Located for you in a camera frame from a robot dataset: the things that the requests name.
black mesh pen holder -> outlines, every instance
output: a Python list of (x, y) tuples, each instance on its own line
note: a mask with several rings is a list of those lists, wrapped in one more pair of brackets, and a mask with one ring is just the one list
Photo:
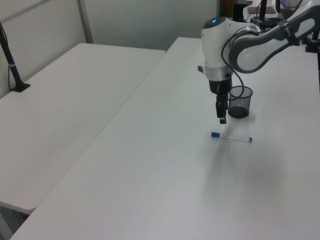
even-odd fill
[(228, 114), (236, 119), (242, 119), (249, 115), (251, 96), (254, 92), (247, 86), (234, 86), (229, 92)]

white marker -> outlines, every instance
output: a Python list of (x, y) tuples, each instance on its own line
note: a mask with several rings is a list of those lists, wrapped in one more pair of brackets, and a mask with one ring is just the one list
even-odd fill
[(252, 137), (250, 137), (250, 136), (229, 136), (229, 135), (225, 135), (223, 133), (213, 131), (211, 133), (211, 137), (222, 138), (222, 139), (233, 139), (233, 140), (238, 140), (238, 141), (242, 141), (242, 142), (252, 143)]

wall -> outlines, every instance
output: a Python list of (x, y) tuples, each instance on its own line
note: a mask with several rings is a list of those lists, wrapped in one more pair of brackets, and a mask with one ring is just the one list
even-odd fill
[[(50, 0), (2, 25), (23, 81), (86, 42), (77, 0)], [(8, 92), (8, 63), (0, 48), (0, 98)]]
[(83, 0), (93, 43), (167, 50), (177, 37), (200, 38), (217, 0)]

blue marker cap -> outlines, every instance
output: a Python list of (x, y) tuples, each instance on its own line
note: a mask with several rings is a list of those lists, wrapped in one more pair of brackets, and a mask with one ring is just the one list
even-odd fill
[(213, 138), (220, 138), (220, 133), (219, 132), (211, 132), (211, 137)]

white robotic arm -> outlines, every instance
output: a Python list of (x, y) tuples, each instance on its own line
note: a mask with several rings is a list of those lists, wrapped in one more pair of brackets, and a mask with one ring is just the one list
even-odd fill
[(209, 20), (201, 32), (204, 69), (198, 69), (205, 73), (211, 92), (217, 95), (220, 123), (226, 123), (232, 69), (241, 73), (256, 72), (274, 55), (318, 29), (320, 0), (303, 0), (289, 19), (267, 32), (252, 23), (225, 17)]

